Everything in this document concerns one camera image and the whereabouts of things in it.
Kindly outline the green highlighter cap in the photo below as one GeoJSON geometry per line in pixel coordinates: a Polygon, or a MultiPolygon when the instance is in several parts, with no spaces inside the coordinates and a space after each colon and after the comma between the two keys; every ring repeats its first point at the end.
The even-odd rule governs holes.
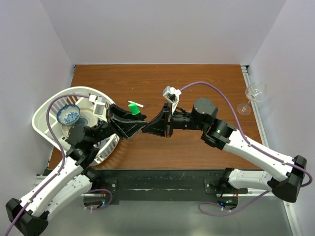
{"type": "Polygon", "coordinates": [[[135,104],[135,103],[130,103],[128,105],[129,109],[130,109],[130,112],[133,116],[137,115],[140,113],[140,110],[138,108],[138,106],[135,104]]]}

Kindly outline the black green highlighter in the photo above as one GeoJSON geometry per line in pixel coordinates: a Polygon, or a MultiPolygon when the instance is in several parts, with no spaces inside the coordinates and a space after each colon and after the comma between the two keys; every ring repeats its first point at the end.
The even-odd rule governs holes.
{"type": "Polygon", "coordinates": [[[142,113],[136,114],[135,117],[140,121],[145,121],[145,119],[147,118],[147,116],[142,113]]]}

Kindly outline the white blue-tipped marker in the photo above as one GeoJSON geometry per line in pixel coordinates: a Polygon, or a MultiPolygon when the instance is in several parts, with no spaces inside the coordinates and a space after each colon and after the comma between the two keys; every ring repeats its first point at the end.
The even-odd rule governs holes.
{"type": "Polygon", "coordinates": [[[145,108],[144,105],[142,105],[142,104],[140,104],[140,103],[137,103],[137,102],[134,102],[134,101],[131,101],[131,100],[128,100],[128,103],[129,103],[129,104],[134,104],[134,105],[136,105],[137,107],[140,107],[140,108],[145,108]]]}

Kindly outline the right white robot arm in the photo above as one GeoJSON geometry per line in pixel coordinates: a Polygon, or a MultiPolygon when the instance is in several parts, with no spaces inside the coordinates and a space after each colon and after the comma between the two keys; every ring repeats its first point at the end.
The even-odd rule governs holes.
{"type": "Polygon", "coordinates": [[[170,103],[165,103],[142,131],[171,137],[174,129],[200,130],[201,139],[207,145],[238,155],[261,168],[259,172],[227,168],[219,181],[222,192],[253,188],[271,191],[286,202],[296,202],[305,176],[306,158],[284,155],[257,143],[233,125],[218,119],[217,112],[217,107],[207,98],[197,99],[191,112],[177,112],[170,103]]]}

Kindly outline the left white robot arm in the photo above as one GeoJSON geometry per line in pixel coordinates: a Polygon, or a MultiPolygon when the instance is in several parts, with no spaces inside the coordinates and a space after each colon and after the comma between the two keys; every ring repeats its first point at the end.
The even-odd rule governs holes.
{"type": "Polygon", "coordinates": [[[128,111],[112,104],[97,125],[70,127],[66,140],[70,149],[62,151],[59,165],[31,192],[21,199],[12,198],[5,205],[11,222],[5,234],[16,227],[25,236],[38,236],[61,208],[83,193],[98,192],[102,181],[90,168],[99,152],[96,144],[112,135],[121,139],[132,137],[147,125],[145,119],[133,104],[128,111]]]}

